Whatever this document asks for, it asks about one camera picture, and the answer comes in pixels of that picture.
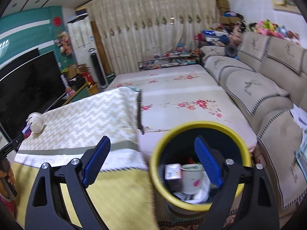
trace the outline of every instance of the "floral bed sheet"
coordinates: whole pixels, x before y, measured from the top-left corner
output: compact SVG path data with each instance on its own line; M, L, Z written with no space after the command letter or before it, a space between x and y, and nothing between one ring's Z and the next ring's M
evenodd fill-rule
M168 131L191 121L213 121L237 132L250 151L257 138L248 121L213 77L191 65L117 76L108 87L142 89L142 125L145 132Z

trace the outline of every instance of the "blue gripper pad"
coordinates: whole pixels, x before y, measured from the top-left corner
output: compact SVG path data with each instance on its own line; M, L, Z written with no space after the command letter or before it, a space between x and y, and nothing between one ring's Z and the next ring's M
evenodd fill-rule
M209 151L210 147L202 136L196 137L194 141L194 148L209 177L210 182L220 188L223 185L221 168L211 155Z
M104 136L96 145L95 149L86 151L86 152L91 151L92 156L88 159L87 164L83 170L83 180L82 180L83 187L87 188L89 185L95 182L98 173L104 161L106 160L106 157L110 152L110 149L111 149L110 139Z

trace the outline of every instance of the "red emblem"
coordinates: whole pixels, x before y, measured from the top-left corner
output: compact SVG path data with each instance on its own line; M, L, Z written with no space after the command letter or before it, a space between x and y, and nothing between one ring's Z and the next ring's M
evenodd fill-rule
M53 24L56 27L59 27L62 25L62 19L59 16L56 16L55 18L53 18Z

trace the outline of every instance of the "metal screw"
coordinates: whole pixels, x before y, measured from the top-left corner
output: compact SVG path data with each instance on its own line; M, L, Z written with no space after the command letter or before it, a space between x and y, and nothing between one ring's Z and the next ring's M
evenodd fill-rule
M74 158L73 160L71 160L71 164L72 165L77 165L80 162L80 160L78 158Z
M47 169L49 167L49 164L48 163L43 163L41 167L42 167L42 169L45 170L45 169Z
M232 159L226 159L226 164L233 165L234 161Z
M262 170L263 166L262 166L262 164L258 163L258 164L256 164L256 168L259 169L259 170Z

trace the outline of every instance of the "white jar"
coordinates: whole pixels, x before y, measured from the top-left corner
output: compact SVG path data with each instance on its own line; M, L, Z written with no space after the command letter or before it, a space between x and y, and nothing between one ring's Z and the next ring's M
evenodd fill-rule
M27 119L30 129L33 133L41 133L44 129L45 120L41 113L31 113Z

